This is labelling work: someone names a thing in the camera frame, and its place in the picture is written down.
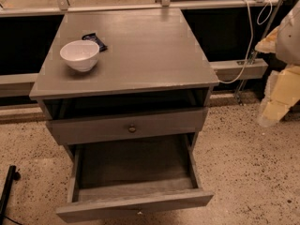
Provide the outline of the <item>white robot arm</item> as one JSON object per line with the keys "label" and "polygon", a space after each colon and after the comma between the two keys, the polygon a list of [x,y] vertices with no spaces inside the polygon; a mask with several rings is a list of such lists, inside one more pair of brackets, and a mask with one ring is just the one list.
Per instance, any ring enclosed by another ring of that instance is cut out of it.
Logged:
{"label": "white robot arm", "polygon": [[287,66],[268,77],[258,123],[271,127],[300,101],[300,1],[265,38],[255,46],[260,53],[274,53]]}

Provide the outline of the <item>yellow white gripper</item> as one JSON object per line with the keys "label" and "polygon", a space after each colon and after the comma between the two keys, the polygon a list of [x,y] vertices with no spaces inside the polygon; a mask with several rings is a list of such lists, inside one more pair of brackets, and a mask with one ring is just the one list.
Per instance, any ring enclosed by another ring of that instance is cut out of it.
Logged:
{"label": "yellow white gripper", "polygon": [[260,53],[274,53],[287,66],[272,71],[268,77],[261,102],[258,123],[262,127],[277,124],[300,100],[300,38],[294,29],[273,29],[255,46]]}

